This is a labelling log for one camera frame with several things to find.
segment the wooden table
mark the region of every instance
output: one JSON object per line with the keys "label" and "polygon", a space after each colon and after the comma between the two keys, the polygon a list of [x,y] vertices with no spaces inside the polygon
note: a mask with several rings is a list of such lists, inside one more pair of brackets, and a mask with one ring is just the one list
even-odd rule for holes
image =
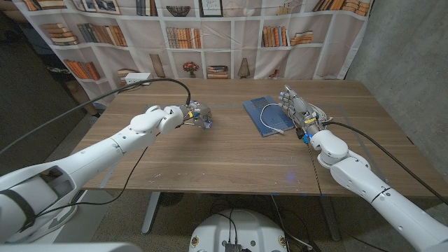
{"label": "wooden table", "polygon": [[[210,105],[210,129],[184,125],[160,135],[144,154],[127,189],[196,193],[280,193],[318,195],[314,168],[307,146],[295,136],[261,137],[242,103],[271,95],[277,99],[289,84],[308,102],[323,109],[334,121],[346,123],[369,134],[407,165],[417,176],[448,196],[448,186],[387,112],[361,82],[338,80],[182,80],[192,99]],[[129,125],[147,105],[182,104],[186,91],[175,83],[154,83],[119,94],[79,143],[76,151],[105,139]],[[328,129],[346,141],[349,148],[365,157],[378,176],[386,178],[408,197],[432,197],[422,185],[405,173],[388,156],[349,129],[330,125]],[[121,190],[141,154],[125,156],[110,174],[103,171],[85,188]],[[317,152],[313,151],[316,161]],[[316,162],[322,193],[353,195],[337,184],[330,172]]]}

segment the yellow label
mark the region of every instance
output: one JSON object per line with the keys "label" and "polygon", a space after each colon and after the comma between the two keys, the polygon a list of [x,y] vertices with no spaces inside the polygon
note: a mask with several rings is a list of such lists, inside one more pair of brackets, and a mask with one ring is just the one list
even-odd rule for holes
{"label": "yellow label", "polygon": [[311,122],[314,122],[315,120],[316,120],[316,118],[309,119],[309,120],[306,120],[305,123],[311,123]]}

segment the bookshelf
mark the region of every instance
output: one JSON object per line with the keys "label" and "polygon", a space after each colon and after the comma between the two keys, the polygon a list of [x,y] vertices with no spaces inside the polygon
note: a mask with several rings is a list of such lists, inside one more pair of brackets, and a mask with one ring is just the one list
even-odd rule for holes
{"label": "bookshelf", "polygon": [[[101,78],[78,79],[91,98],[120,86],[119,69],[155,73],[150,54],[157,54],[166,77],[188,78],[182,69],[185,62],[199,65],[197,78],[207,78],[207,66],[228,66],[229,78],[237,73],[243,58],[248,59],[248,78],[268,78],[275,69],[277,78],[331,79],[343,78],[361,44],[368,14],[357,15],[346,10],[312,9],[319,0],[298,0],[290,13],[277,15],[284,0],[223,0],[239,5],[234,17],[200,17],[199,0],[155,0],[157,17],[137,15],[135,0],[117,0],[122,15],[79,11],[71,0],[64,0],[65,9],[28,11],[22,0],[13,0],[37,32],[61,59],[94,62]],[[186,17],[174,17],[166,6],[190,6]],[[253,8],[252,16],[244,16],[243,8]],[[78,45],[58,46],[39,26],[62,23],[79,39]],[[128,47],[108,43],[86,43],[77,28],[79,23],[118,25]],[[296,32],[314,31],[312,43],[295,46],[264,47],[263,27],[285,26],[290,38]],[[170,48],[166,28],[195,28],[204,33],[203,47]],[[112,98],[100,100],[109,105]]]}

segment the table leg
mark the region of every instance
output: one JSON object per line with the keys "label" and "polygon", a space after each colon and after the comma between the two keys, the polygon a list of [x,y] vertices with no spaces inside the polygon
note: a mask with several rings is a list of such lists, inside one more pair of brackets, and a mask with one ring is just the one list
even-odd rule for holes
{"label": "table leg", "polygon": [[339,241],[341,239],[341,234],[339,228],[337,227],[335,210],[333,209],[333,203],[330,197],[320,197],[322,203],[323,214],[327,220],[328,228],[330,229],[331,239],[333,241]]}
{"label": "table leg", "polygon": [[155,215],[157,213],[157,206],[159,203],[160,192],[152,192],[151,198],[149,199],[148,209],[146,210],[145,220],[143,221],[143,227],[141,232],[145,235],[149,234],[151,231],[151,226],[153,225]]}

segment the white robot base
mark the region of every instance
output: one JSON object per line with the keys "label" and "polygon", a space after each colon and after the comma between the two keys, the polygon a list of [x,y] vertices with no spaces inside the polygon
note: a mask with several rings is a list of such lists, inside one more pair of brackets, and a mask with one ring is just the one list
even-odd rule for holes
{"label": "white robot base", "polygon": [[189,252],[272,251],[286,252],[283,230],[271,219],[255,211],[234,209],[231,224],[230,209],[208,217],[193,232]]}

